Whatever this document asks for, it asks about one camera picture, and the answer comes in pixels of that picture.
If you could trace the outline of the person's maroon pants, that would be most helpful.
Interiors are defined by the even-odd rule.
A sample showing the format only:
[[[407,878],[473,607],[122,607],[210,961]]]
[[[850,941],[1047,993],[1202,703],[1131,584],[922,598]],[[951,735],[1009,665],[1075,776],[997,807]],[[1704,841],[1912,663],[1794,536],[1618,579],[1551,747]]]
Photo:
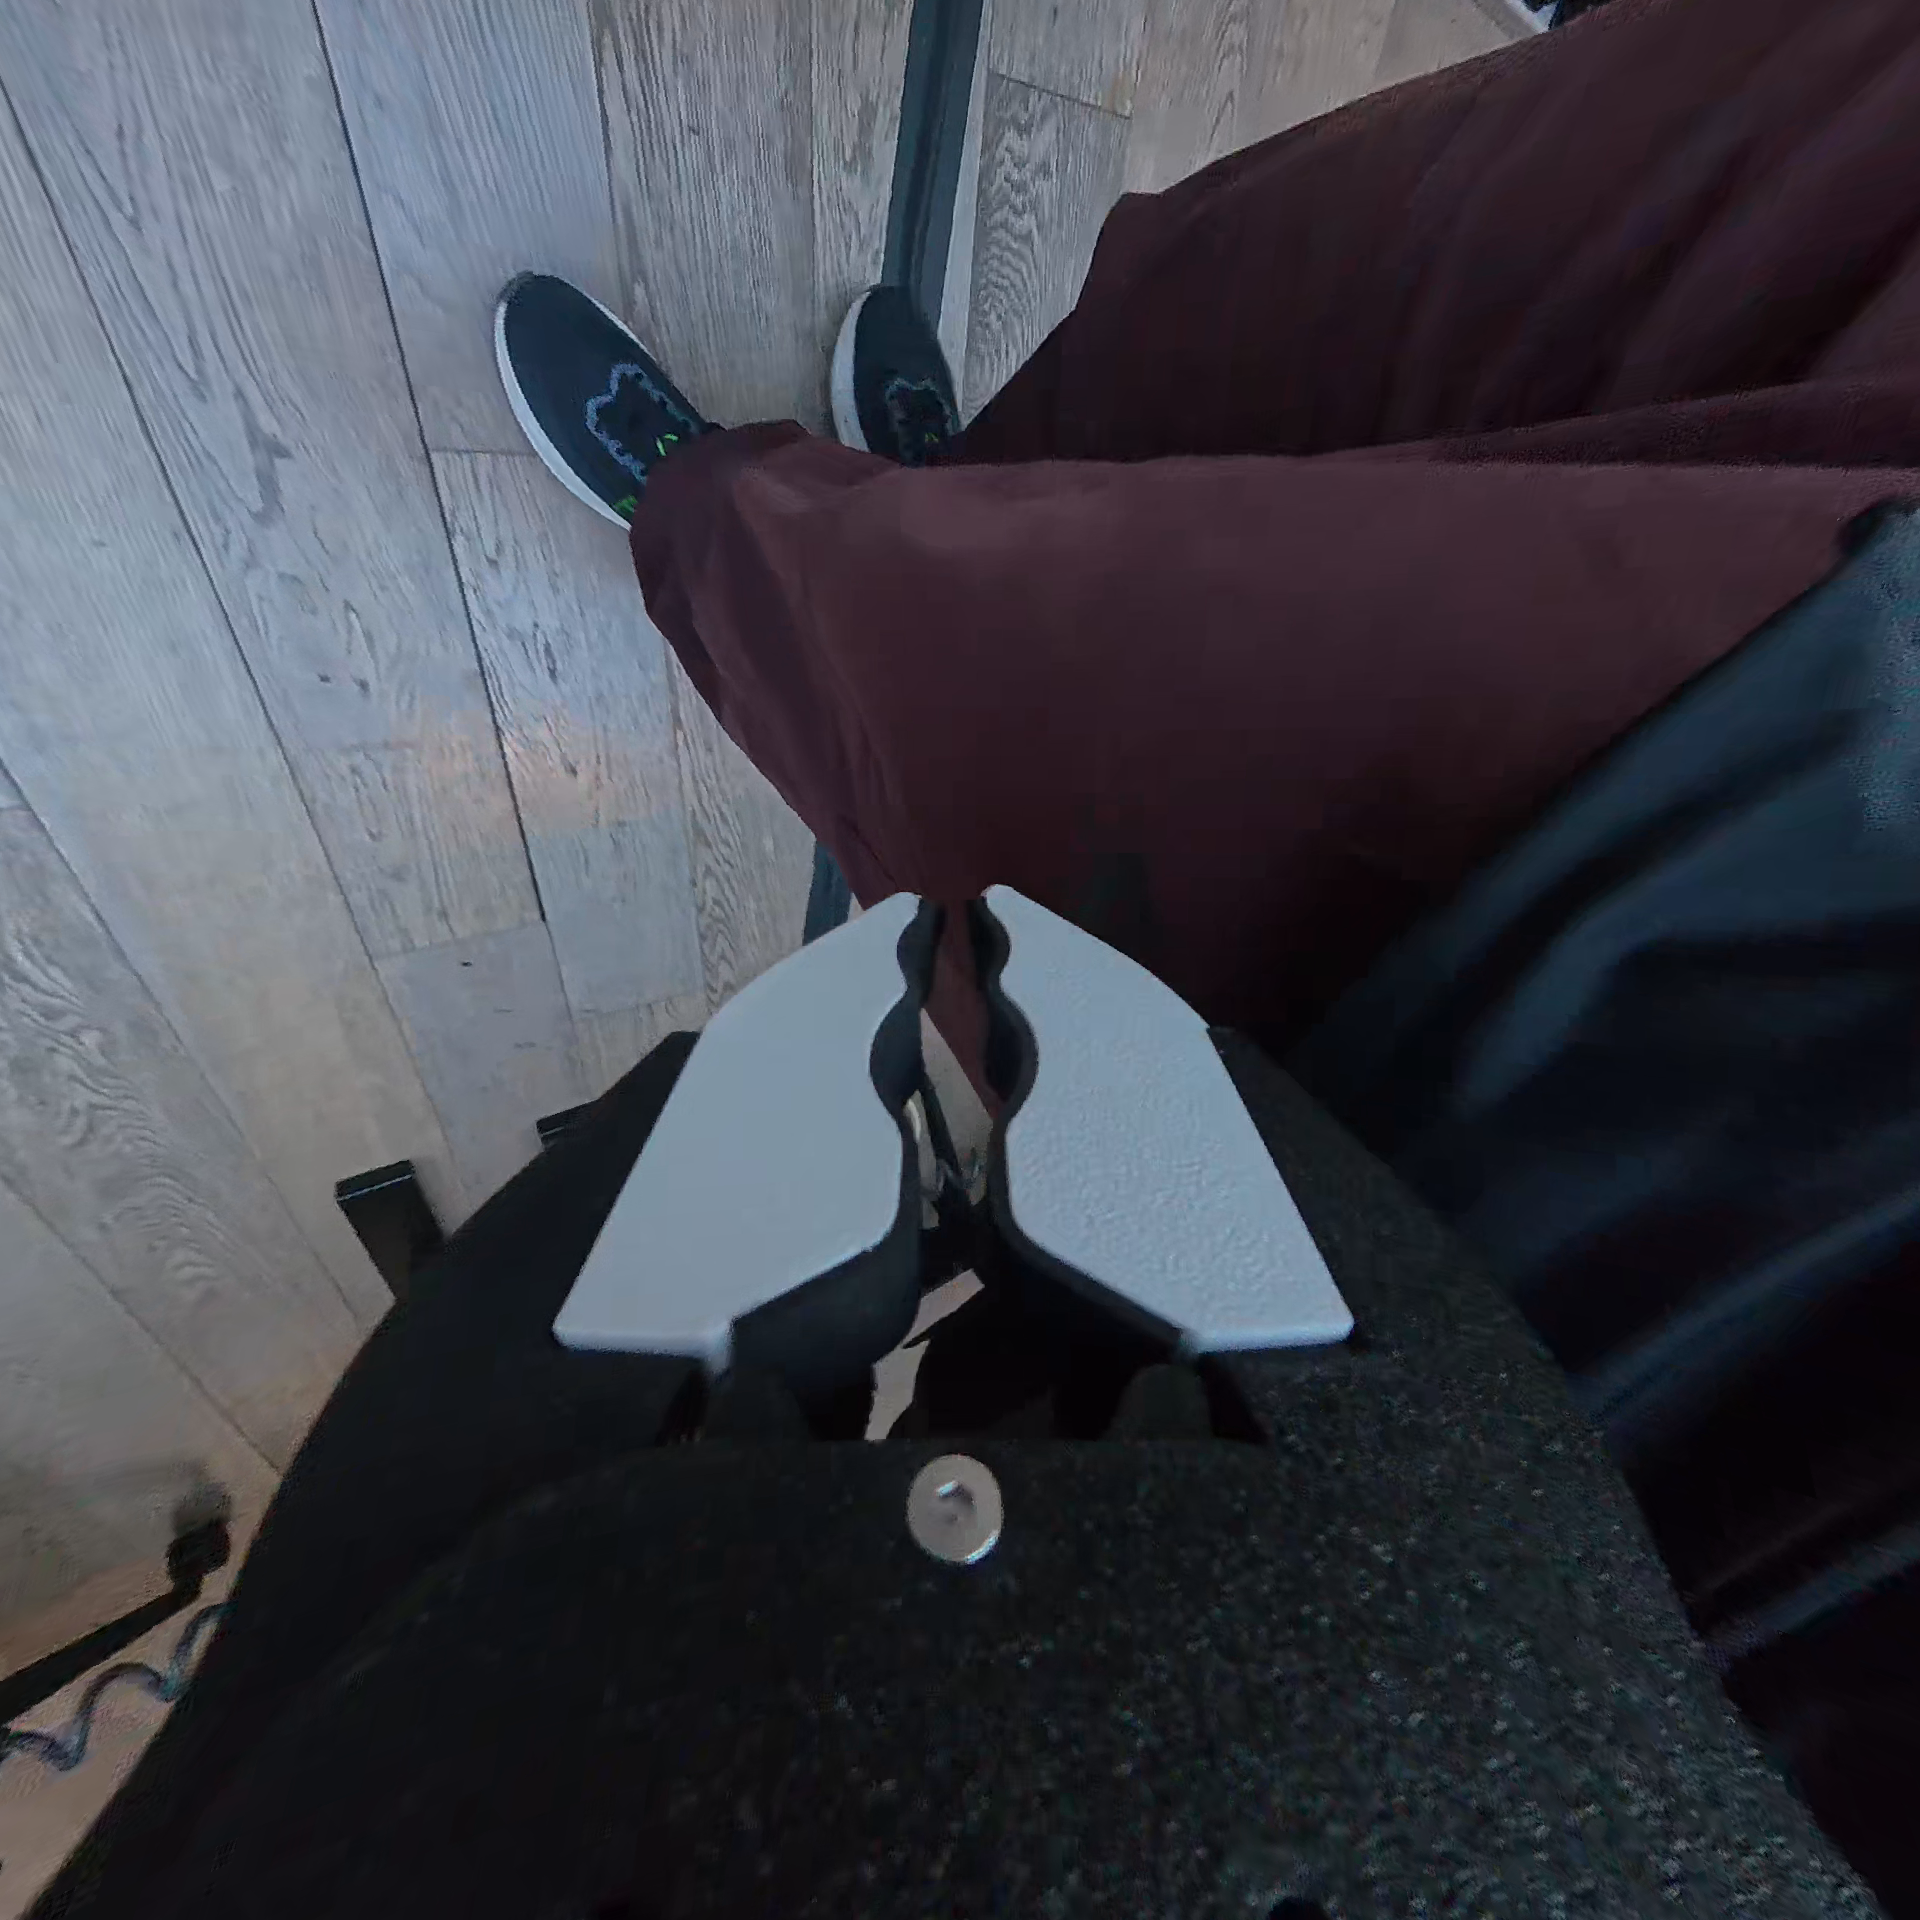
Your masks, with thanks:
[[[1916,501],[1916,2],[1607,2],[1126,196],[929,466],[669,454],[637,589],[852,893],[1287,1047]]]

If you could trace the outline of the person's black sneaker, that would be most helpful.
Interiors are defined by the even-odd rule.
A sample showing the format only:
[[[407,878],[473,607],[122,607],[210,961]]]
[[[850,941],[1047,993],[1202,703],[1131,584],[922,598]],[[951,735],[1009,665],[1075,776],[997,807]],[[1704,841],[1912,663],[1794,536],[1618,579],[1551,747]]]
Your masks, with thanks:
[[[634,524],[652,471],[714,432],[628,324],[566,276],[505,281],[493,355],[533,454],[618,528]]]
[[[896,466],[928,466],[960,435],[942,343],[914,294],[879,283],[850,306],[828,355],[836,440]]]

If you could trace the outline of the person's black jacket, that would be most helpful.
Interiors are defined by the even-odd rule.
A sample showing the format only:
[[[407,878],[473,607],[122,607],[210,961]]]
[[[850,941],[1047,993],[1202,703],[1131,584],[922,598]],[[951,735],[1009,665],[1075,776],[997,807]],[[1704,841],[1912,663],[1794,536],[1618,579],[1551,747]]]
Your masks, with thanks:
[[[1287,1070],[1493,1266],[1733,1705],[1916,1917],[1916,501]]]

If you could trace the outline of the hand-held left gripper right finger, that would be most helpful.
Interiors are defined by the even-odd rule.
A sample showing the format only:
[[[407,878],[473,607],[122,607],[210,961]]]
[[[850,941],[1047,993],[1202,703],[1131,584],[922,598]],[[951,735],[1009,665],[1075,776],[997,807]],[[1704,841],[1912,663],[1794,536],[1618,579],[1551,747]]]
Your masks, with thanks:
[[[988,1290],[1051,1373],[1060,1426],[1105,1426],[1157,1367],[1337,1350],[1355,1310],[1211,1025],[1157,972],[1012,884],[968,903],[997,1102]]]

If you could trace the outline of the person's left black sneaker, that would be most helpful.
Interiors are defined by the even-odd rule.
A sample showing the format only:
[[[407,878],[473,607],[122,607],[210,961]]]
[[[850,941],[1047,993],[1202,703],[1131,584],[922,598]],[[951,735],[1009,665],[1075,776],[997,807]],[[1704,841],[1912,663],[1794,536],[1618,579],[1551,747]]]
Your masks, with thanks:
[[[652,471],[714,432],[628,324],[566,276],[505,281],[493,355],[533,454],[618,528],[634,524]]]

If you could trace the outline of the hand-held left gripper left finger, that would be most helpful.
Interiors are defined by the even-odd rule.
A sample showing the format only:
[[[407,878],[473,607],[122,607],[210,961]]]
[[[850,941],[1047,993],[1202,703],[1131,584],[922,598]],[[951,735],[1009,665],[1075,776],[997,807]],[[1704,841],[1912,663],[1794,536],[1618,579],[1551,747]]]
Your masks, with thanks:
[[[924,1297],[906,1108],[941,937],[896,891],[709,1019],[553,1318],[566,1355],[769,1380],[814,1438],[867,1438]]]

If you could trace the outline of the person's right black sneaker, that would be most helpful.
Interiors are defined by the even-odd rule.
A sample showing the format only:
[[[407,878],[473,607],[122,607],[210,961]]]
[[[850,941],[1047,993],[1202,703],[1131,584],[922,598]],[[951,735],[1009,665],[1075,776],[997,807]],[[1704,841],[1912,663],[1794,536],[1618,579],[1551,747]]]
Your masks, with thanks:
[[[942,343],[914,294],[879,283],[850,306],[828,355],[836,440],[896,466],[928,466],[960,435]]]

